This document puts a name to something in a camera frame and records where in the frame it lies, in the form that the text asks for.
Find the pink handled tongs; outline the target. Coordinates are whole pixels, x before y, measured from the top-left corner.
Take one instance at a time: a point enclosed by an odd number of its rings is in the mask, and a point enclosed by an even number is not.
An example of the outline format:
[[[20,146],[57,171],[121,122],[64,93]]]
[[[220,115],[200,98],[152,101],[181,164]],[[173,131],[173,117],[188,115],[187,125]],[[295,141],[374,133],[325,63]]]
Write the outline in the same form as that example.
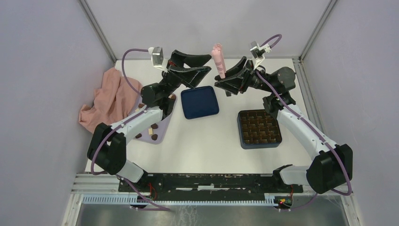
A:
[[[225,61],[224,61],[224,56],[223,56],[223,47],[220,43],[217,43],[213,46],[213,49],[211,51],[211,56],[214,60],[219,77],[221,79],[225,79],[226,66],[225,66]]]

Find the lilac tray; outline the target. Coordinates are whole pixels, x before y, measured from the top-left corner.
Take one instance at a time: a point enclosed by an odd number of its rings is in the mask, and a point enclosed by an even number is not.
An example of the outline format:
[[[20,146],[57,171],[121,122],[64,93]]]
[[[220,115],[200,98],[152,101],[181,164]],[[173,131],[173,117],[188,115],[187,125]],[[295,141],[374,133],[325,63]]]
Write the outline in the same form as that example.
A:
[[[150,107],[140,95],[125,121],[127,142],[136,139],[150,144],[160,144],[168,129],[172,113],[164,113],[159,106]]]

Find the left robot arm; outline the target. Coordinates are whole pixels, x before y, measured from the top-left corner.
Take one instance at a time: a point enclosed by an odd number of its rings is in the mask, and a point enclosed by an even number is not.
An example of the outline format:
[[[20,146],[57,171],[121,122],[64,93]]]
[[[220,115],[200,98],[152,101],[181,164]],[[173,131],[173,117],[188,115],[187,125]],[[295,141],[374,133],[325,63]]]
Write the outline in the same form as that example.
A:
[[[165,59],[161,47],[138,48],[136,51],[151,56],[152,66],[161,70],[162,79],[135,91],[144,105],[137,112],[111,125],[100,123],[96,126],[87,157],[93,175],[108,173],[119,176],[129,180],[135,191],[142,192],[148,186],[148,179],[143,176],[144,169],[127,159],[127,144],[173,112],[175,100],[171,96],[174,91],[181,85],[196,88],[211,71],[207,62],[212,56],[174,50],[170,59]]]

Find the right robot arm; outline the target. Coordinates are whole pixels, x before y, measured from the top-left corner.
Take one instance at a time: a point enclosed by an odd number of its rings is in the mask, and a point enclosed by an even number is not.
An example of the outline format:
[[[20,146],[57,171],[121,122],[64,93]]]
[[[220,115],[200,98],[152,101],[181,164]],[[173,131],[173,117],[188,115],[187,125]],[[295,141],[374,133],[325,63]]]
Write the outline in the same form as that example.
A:
[[[272,187],[286,191],[290,185],[310,186],[317,194],[333,191],[340,195],[352,194],[353,151],[326,136],[301,112],[290,90],[295,88],[296,73],[282,67],[267,73],[262,66],[242,57],[224,76],[215,77],[215,87],[231,94],[244,93],[248,88],[270,92],[263,97],[265,111],[286,127],[308,153],[309,166],[286,165],[274,170]]]

